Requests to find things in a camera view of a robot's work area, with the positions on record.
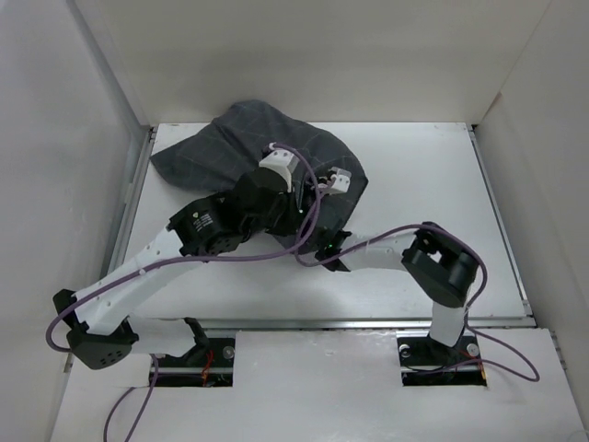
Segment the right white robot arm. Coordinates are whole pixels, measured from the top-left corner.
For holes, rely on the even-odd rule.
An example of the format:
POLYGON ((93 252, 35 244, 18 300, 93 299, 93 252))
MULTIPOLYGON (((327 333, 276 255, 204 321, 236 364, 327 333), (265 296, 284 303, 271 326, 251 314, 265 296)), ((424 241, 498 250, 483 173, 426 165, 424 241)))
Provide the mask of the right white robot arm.
POLYGON ((426 351, 445 363, 460 350, 467 298, 481 269, 480 257, 433 222, 395 227, 376 237, 317 227, 310 238, 315 260, 331 272, 380 269, 405 272, 433 302, 426 351))

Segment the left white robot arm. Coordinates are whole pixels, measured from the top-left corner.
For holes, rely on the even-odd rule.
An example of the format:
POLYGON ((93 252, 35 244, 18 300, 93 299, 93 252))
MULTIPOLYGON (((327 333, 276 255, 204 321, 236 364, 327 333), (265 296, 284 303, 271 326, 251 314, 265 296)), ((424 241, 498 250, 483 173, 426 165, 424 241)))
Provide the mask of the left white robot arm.
POLYGON ((100 370, 137 354, 170 355, 200 363, 210 344, 201 324, 142 318, 135 311, 176 278, 208 262, 240 262, 241 244, 259 233, 289 237, 320 199, 315 177, 296 189, 286 169, 260 166, 229 191, 194 200, 176 212, 140 252, 98 282, 53 297, 57 319, 69 328, 71 353, 100 370))

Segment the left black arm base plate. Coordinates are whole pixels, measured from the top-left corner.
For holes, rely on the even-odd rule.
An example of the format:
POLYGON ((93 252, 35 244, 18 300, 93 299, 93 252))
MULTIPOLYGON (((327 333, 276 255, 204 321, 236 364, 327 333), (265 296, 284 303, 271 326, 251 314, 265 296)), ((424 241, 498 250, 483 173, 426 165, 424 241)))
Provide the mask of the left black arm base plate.
POLYGON ((216 337, 209 349, 189 362, 182 357, 158 357, 159 388, 228 388, 234 382, 236 356, 234 337, 216 337))

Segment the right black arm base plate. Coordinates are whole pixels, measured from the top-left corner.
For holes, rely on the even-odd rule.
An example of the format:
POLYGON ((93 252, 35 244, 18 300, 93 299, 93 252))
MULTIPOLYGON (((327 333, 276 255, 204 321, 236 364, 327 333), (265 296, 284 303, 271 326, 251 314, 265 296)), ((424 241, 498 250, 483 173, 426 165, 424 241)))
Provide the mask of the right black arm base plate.
POLYGON ((398 359, 404 387, 486 387, 478 340, 462 336, 447 347, 429 336, 398 337, 398 359))

